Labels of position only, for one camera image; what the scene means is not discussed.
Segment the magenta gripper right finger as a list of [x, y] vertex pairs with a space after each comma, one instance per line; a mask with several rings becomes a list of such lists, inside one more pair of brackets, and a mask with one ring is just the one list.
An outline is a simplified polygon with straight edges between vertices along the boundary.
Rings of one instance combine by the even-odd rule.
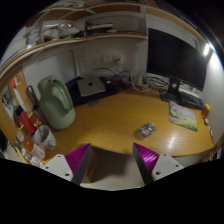
[[183, 169], [183, 166], [166, 153], [158, 154], [134, 143], [133, 156], [145, 185]]

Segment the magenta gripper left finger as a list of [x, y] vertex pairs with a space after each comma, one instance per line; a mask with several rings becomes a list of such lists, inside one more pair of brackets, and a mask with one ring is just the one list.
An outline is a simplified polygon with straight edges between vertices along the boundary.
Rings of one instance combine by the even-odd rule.
[[67, 155], [57, 154], [43, 166], [43, 169], [76, 185], [80, 185], [91, 156], [92, 146], [86, 144]]

